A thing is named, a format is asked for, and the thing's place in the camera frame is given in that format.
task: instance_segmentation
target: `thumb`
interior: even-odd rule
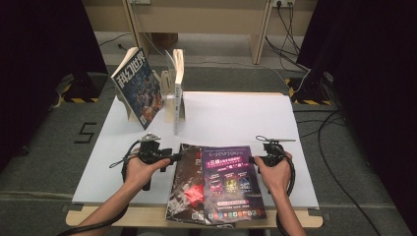
[[[154,170],[157,170],[157,169],[160,169],[160,168],[163,168],[163,167],[167,166],[170,162],[171,162],[170,159],[164,158],[164,159],[154,163],[152,165],[152,167],[153,167]]]
[[[264,161],[258,156],[255,156],[255,163],[257,163],[259,168],[265,168],[266,165],[264,164]]]

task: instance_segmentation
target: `wooden desk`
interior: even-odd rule
[[[155,120],[144,131],[139,122],[127,121],[123,103],[115,98],[73,197],[73,203],[83,204],[84,207],[82,210],[69,211],[68,224],[80,223],[100,203],[104,203],[120,188],[122,178],[119,167],[109,169],[108,166],[120,160],[120,156],[123,156],[126,148],[133,141],[152,132],[161,136],[160,148],[174,148],[173,152],[178,152],[180,144],[185,143],[213,147],[248,145],[252,153],[264,153],[262,143],[255,139],[256,135],[295,140],[295,142],[282,144],[293,156],[297,156],[293,158],[297,181],[290,200],[297,209],[297,215],[304,227],[322,225],[321,216],[309,215],[309,208],[317,209],[319,204],[299,141],[291,103],[287,96],[261,92],[185,91],[184,102],[186,122],[180,123],[179,135],[174,136],[173,123],[164,121],[164,109],[156,114]],[[248,115],[248,107],[252,112],[250,115]],[[150,191],[140,191],[131,201],[128,213],[115,225],[201,227],[164,219],[173,174],[173,166],[169,166],[164,173],[155,172],[152,175]],[[238,227],[274,228],[276,226],[273,200],[261,176],[258,176],[258,182],[264,204],[269,209],[268,220],[239,222]]]
[[[150,44],[144,32],[246,34],[252,61],[259,64],[270,0],[151,0],[150,5],[130,2],[124,4],[135,41],[146,53]]]

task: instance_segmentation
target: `person's left hand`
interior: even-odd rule
[[[169,164],[169,159],[162,159],[157,163],[148,165],[143,163],[138,157],[133,157],[129,160],[126,171],[125,185],[134,188],[139,192],[144,185],[150,180],[152,174]]]

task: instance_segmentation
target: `white tabletop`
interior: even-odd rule
[[[256,136],[295,140],[281,143],[293,155],[296,170],[291,194],[294,207],[318,207],[316,194],[298,136],[297,124],[288,96],[279,93],[184,92],[186,121],[173,135],[173,123],[165,122],[160,110],[145,131],[139,122],[128,122],[122,102],[114,99],[89,158],[73,203],[105,202],[122,185],[121,168],[108,166],[121,160],[130,145],[151,132],[161,137],[159,148],[178,152],[181,143],[197,146],[250,146],[252,155],[265,155],[263,143]],[[175,166],[152,175],[150,191],[140,191],[133,204],[166,204]],[[258,176],[265,205],[273,206],[271,196]]]

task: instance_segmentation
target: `electrical socket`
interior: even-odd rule
[[[272,1],[272,7],[276,7],[276,3],[280,1],[281,2],[281,8],[288,8],[289,7],[289,3],[292,4],[292,6],[294,7],[295,4],[295,0],[273,0]]]

